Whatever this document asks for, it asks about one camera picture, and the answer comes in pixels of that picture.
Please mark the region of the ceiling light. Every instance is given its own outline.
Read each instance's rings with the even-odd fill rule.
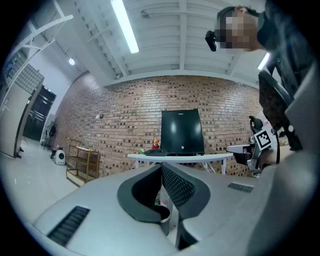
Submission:
[[[124,3],[122,0],[111,0],[111,4],[122,29],[126,43],[129,46],[130,52],[132,54],[139,52],[137,41],[135,39],[134,32],[132,31]]]
[[[261,63],[258,66],[258,70],[262,70],[264,68],[264,66],[266,65],[267,61],[269,60],[270,57],[270,53],[266,53],[263,57],[263,60],[261,61]]]
[[[75,60],[74,60],[73,58],[70,58],[70,59],[69,59],[69,63],[70,63],[70,65],[73,66],[73,65],[75,64]]]

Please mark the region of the wall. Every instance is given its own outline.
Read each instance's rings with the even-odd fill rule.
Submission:
[[[45,44],[45,40],[42,35],[37,36],[32,42],[32,45],[38,47],[41,47],[43,44]],[[48,115],[55,115],[62,99],[79,71],[75,67],[69,67],[68,58],[55,42],[32,58],[30,65],[39,70],[44,76],[44,87],[50,89],[56,95],[48,113]]]
[[[228,145],[248,142],[248,116],[261,110],[258,99],[257,89],[219,78],[161,76],[102,87],[87,72],[72,84],[58,108],[54,146],[68,153],[69,137],[100,149],[99,175],[112,175],[134,167],[127,154],[150,149],[153,139],[161,138],[162,110],[197,108],[205,153],[221,154]],[[95,119],[97,114],[103,119]],[[213,166],[221,172],[221,163]],[[244,171],[244,165],[228,159],[228,174]]]

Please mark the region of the mesh panel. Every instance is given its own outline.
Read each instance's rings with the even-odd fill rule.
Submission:
[[[162,166],[162,183],[174,206],[184,205],[195,194],[196,188],[189,181]]]

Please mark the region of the white floor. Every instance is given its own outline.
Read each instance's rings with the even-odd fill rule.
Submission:
[[[33,223],[47,208],[77,189],[66,179],[66,166],[51,159],[39,141],[22,141],[20,158],[0,153],[1,181],[10,202],[23,221]]]

